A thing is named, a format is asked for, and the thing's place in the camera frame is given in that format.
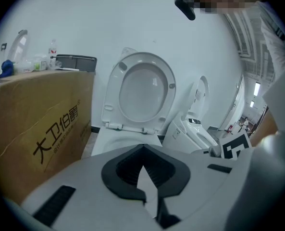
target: black rubber seal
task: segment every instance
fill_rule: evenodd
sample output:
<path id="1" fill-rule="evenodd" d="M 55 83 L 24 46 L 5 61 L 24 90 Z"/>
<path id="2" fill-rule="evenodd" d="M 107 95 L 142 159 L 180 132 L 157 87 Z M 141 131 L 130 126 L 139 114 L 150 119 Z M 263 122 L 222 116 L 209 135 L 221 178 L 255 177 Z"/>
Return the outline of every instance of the black rubber seal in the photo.
<path id="1" fill-rule="evenodd" d="M 232 168 L 230 168 L 230 167 L 220 166 L 217 164 L 210 164 L 210 165 L 208 165 L 208 168 L 216 170 L 216 171 L 220 171 L 223 173 L 227 173 L 227 174 L 229 174 L 232 170 Z"/>
<path id="2" fill-rule="evenodd" d="M 108 161 L 101 172 L 102 180 L 120 198 L 145 203 L 145 193 L 137 188 L 142 166 L 157 187 L 158 198 L 179 195 L 190 179 L 190 170 L 186 164 L 149 145 L 140 144 Z"/>
<path id="3" fill-rule="evenodd" d="M 70 200 L 75 188 L 69 186 L 61 186 L 33 215 L 33 217 L 44 225 L 50 227 L 66 203 Z"/>
<path id="4" fill-rule="evenodd" d="M 158 222 L 158 224 L 161 225 L 163 229 L 166 229 L 180 222 L 181 219 L 175 215 L 170 215 L 166 207 L 164 199 L 159 199 L 156 221 Z"/>

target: cardboard box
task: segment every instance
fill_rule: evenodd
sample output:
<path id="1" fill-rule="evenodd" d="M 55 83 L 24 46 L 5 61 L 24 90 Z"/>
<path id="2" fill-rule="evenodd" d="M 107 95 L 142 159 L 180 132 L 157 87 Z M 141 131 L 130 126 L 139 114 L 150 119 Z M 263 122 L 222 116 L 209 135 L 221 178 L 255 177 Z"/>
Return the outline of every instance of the cardboard box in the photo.
<path id="1" fill-rule="evenodd" d="M 0 190 L 20 204 L 79 160 L 91 134 L 93 73 L 41 71 L 0 80 Z"/>

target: ceiling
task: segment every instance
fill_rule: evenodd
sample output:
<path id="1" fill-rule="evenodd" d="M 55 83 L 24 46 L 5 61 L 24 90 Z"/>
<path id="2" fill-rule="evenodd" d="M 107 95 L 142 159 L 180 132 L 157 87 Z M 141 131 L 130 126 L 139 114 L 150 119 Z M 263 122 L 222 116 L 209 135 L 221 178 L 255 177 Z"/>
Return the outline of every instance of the ceiling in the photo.
<path id="1" fill-rule="evenodd" d="M 256 123 L 266 105 L 262 96 L 275 79 L 273 62 L 261 31 L 260 9 L 255 4 L 248 9 L 225 14 L 225 19 L 233 33 L 243 63 L 245 80 L 243 115 Z M 261 84 L 257 97 L 253 95 L 256 82 Z"/>

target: toilet lid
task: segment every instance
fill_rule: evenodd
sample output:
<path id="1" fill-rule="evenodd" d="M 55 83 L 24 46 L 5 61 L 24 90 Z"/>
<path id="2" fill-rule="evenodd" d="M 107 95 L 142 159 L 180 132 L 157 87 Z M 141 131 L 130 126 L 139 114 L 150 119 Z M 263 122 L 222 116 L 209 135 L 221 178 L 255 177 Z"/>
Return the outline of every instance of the toilet lid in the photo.
<path id="1" fill-rule="evenodd" d="M 109 78 L 102 121 L 106 127 L 154 134 L 166 121 L 175 78 L 159 56 L 137 52 L 123 58 Z"/>
<path id="2" fill-rule="evenodd" d="M 10 47 L 8 58 L 12 62 L 19 62 L 26 56 L 30 43 L 27 30 L 21 30 Z"/>
<path id="3" fill-rule="evenodd" d="M 209 84 L 205 76 L 194 77 L 189 96 L 183 103 L 181 119 L 195 118 L 201 120 L 209 109 Z"/>

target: toilet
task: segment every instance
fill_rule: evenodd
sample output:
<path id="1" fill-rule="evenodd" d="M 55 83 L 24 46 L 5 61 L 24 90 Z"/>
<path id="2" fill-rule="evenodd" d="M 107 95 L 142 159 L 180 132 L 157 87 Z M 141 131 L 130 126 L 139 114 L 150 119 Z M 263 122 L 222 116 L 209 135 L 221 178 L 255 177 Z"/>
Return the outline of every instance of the toilet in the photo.
<path id="1" fill-rule="evenodd" d="M 91 156 L 137 144 L 161 146 L 157 132 L 166 121 L 175 97 L 175 78 L 159 56 L 137 52 L 113 68 Z"/>
<path id="2" fill-rule="evenodd" d="M 182 109 L 168 127 L 163 147 L 193 153 L 218 145 L 201 124 L 201 119 L 209 108 L 209 95 L 209 85 L 205 76 L 196 78 Z"/>

